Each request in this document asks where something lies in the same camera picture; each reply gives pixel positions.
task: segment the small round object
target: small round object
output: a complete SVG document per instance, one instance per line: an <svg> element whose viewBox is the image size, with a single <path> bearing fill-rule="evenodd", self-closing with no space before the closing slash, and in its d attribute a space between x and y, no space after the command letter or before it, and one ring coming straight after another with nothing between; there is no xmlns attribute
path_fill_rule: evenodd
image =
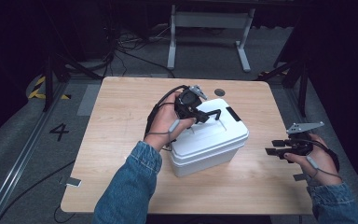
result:
<svg viewBox="0 0 358 224"><path fill-rule="evenodd" d="M216 94L217 96L224 96L226 92L223 91L222 89L216 89L214 90L214 94Z"/></svg>

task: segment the table top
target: table top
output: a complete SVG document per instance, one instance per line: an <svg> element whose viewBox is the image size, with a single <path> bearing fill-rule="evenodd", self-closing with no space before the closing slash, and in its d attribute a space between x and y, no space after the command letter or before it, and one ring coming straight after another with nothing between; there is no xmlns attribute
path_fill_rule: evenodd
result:
<svg viewBox="0 0 358 224"><path fill-rule="evenodd" d="M93 212L112 176L142 140L148 114L168 91L180 85L200 85L208 100L222 97L249 130L249 138L234 158L192 175L174 175L169 152L163 159L151 214L311 214L311 200L296 164L268 156L271 140L287 138L269 85L265 82L155 77L106 77L80 146L67 187L65 212Z"/></svg>

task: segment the human hand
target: human hand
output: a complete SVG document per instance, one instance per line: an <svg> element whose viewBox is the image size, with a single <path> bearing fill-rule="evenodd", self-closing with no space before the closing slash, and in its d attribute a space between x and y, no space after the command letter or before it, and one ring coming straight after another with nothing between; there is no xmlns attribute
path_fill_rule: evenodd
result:
<svg viewBox="0 0 358 224"><path fill-rule="evenodd" d="M320 136L310 133L310 137L313 141L318 141L326 146L325 141ZM314 145L312 152L308 156L316 162L319 166L319 170L310 164L306 156L299 156L293 153L284 154L287 160L299 164L308 175L313 176L321 185L337 185L342 183L336 165L330 155L323 149Z"/></svg>
<svg viewBox="0 0 358 224"><path fill-rule="evenodd" d="M156 114L149 133L147 134L144 142L153 147L157 151L161 151L162 147L175 139L184 129L189 128L194 124L195 119L180 119L176 128L168 133L168 130L178 119L174 110L174 102L180 92L176 91L169 95L162 103L161 107Z"/></svg>

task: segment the denim jacket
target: denim jacket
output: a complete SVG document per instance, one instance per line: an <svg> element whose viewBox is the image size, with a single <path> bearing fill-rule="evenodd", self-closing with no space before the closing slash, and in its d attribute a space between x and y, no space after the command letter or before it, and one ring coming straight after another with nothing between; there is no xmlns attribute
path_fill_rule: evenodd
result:
<svg viewBox="0 0 358 224"><path fill-rule="evenodd" d="M138 142L97 202L92 223L145 223L162 159L150 145ZM310 189L319 223L358 223L358 207L348 186Z"/></svg>

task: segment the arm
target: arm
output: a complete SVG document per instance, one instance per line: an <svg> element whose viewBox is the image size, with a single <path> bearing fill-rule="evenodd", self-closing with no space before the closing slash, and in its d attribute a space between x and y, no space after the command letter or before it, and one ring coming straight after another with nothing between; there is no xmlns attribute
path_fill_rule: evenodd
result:
<svg viewBox="0 0 358 224"><path fill-rule="evenodd" d="M325 145L319 136L312 134L311 137ZM316 146L309 156L320 170L316 170L306 157L291 153L284 155L287 160L298 163L318 183L318 186L310 187L313 215L319 223L358 223L358 206L348 185L339 177L331 157Z"/></svg>
<svg viewBox="0 0 358 224"><path fill-rule="evenodd" d="M161 163L155 149L138 142L98 201L92 223L145 223Z"/></svg>
<svg viewBox="0 0 358 224"><path fill-rule="evenodd" d="M163 102L151 125L151 133L161 134L147 134L117 170L95 206L92 223L145 223L162 163L159 152L194 123L193 119L181 119L170 134L166 133L177 120L173 102L178 94Z"/></svg>

